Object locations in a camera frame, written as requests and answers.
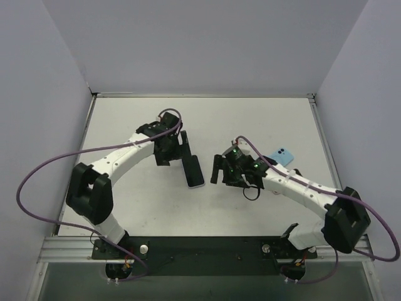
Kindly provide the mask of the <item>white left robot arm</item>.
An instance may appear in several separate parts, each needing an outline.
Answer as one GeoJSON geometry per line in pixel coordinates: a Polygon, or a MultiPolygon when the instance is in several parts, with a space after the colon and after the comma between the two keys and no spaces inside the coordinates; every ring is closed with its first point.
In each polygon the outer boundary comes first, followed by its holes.
{"type": "Polygon", "coordinates": [[[113,216],[113,185],[142,160],[154,156],[156,165],[169,166],[182,158],[178,140],[182,116],[172,108],[154,122],[141,125],[121,145],[91,164],[79,163],[72,171],[66,204],[82,216],[98,236],[107,240],[106,250],[115,258],[128,252],[126,231],[113,216]]]}

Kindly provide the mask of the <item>lilac phone case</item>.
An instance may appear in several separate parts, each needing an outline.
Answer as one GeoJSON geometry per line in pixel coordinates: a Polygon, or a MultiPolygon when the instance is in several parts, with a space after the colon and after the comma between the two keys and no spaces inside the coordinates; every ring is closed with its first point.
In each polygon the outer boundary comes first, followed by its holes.
{"type": "Polygon", "coordinates": [[[205,182],[190,183],[190,184],[188,184],[188,188],[189,189],[195,189],[195,188],[198,188],[198,187],[202,187],[204,185],[205,185],[205,182]]]}

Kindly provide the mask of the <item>black phone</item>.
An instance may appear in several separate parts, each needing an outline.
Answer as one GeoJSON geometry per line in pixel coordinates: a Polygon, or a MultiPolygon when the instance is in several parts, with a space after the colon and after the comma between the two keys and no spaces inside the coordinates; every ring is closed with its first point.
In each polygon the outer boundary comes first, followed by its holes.
{"type": "Polygon", "coordinates": [[[189,158],[182,160],[182,166],[184,168],[187,185],[190,183],[205,182],[201,166],[196,155],[191,155],[189,158]]]}

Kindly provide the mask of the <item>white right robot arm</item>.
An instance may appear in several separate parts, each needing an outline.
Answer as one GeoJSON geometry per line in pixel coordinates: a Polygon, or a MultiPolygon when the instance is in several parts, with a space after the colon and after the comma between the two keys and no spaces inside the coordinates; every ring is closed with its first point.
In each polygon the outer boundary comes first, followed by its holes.
{"type": "Polygon", "coordinates": [[[349,200],[349,197],[359,197],[354,189],[346,187],[340,191],[322,186],[269,157],[255,159],[238,145],[214,156],[211,183],[217,183],[220,171],[227,186],[274,191],[320,218],[315,223],[295,223],[289,227],[286,239],[297,250],[330,245],[336,251],[349,254],[371,223],[365,207],[349,200]]]}

